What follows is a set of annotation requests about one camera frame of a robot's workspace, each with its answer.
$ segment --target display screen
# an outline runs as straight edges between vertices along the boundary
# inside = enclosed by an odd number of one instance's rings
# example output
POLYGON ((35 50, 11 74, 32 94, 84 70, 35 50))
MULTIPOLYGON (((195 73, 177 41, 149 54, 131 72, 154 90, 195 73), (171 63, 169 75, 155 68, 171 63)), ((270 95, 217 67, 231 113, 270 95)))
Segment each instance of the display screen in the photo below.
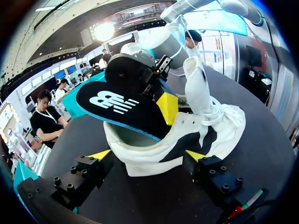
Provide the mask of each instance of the display screen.
POLYGON ((246 45, 248 65, 262 66, 261 50, 246 45))
POLYGON ((56 73, 55 75, 55 79, 62 79, 65 77, 65 72, 62 70, 62 71, 59 71, 58 73, 56 73))
POLYGON ((187 28, 193 30, 217 30, 247 36, 245 21, 242 17, 220 10, 218 2, 212 2, 196 11, 184 15, 187 28))
POLYGON ((73 72, 75 72, 75 71, 77 71, 75 65, 73 65, 73 66, 67 68, 67 72, 68 72, 69 74, 71 74, 71 73, 73 73, 73 72))

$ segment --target monitor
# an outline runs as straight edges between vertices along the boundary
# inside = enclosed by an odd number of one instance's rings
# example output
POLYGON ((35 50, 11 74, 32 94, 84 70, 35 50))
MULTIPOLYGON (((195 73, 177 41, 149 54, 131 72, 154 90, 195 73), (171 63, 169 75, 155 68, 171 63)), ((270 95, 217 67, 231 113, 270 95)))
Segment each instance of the monitor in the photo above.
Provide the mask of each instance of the monitor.
POLYGON ((65 72, 64 70, 59 71, 58 73, 54 74, 55 79, 62 79, 65 77, 65 72))
POLYGON ((68 72, 69 74, 71 74, 71 73, 73 73, 73 72, 75 72, 75 71, 77 71, 75 65, 73 65, 73 66, 67 68, 67 72, 68 72))
POLYGON ((262 53, 261 50, 246 45, 247 60, 250 66, 262 66, 262 53))

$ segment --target shoe insole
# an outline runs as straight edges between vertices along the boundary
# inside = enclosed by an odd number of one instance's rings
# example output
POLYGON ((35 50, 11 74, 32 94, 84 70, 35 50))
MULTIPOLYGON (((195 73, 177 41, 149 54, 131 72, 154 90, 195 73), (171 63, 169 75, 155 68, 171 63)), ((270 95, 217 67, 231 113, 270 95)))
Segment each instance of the shoe insole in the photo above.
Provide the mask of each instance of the shoe insole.
POLYGON ((142 94, 133 94, 120 86, 90 82, 76 95, 81 110, 115 125, 146 134, 156 140, 169 132, 159 106, 142 94))

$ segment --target dark hair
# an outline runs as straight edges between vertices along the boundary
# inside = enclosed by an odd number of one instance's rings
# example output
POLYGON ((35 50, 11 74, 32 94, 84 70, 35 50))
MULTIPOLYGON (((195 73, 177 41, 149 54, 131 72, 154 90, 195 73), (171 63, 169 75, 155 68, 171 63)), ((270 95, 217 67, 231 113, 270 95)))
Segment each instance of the dark hair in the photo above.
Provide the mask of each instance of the dark hair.
POLYGON ((63 83, 69 84, 69 82, 67 81, 66 78, 61 79, 60 84, 63 84, 63 83))
POLYGON ((44 99, 45 97, 48 98, 49 102, 52 100, 52 96, 51 96, 51 93, 49 92, 49 90, 42 90, 37 95, 38 99, 44 99))
MULTIPOLYGON (((191 35, 191 37, 192 37, 192 39, 193 39, 194 41, 201 42, 201 40, 202 40, 201 35, 200 35, 197 31, 195 31, 195 30, 188 30, 188 31, 189 31, 189 33, 190 33, 190 35, 191 35)), ((185 33, 185 37, 186 37, 186 38, 187 38, 187 37, 190 38, 188 32, 185 33)))

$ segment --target teal panel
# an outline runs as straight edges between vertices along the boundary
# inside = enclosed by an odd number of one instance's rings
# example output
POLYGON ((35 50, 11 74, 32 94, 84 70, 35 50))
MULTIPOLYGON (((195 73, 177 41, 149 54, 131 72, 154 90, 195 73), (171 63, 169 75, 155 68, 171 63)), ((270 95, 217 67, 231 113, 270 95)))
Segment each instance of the teal panel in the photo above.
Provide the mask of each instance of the teal panel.
POLYGON ((80 88, 83 85, 85 85, 86 83, 89 83, 89 82, 94 82, 94 81, 106 82, 105 72, 103 71, 103 72, 89 78, 88 80, 83 82, 81 85, 76 87, 74 90, 72 90, 65 98, 62 99, 62 102, 63 102, 66 110, 68 111, 68 113, 71 115, 72 118, 78 118, 83 115, 86 115, 86 113, 83 112, 78 107, 78 105, 76 103, 76 95, 77 95, 77 92, 80 90, 80 88))
POLYGON ((22 181, 32 178, 33 180, 36 180, 38 178, 38 175, 36 175, 31 169, 25 166, 25 164, 22 161, 18 162, 17 169, 14 174, 14 191, 17 194, 17 186, 22 181))

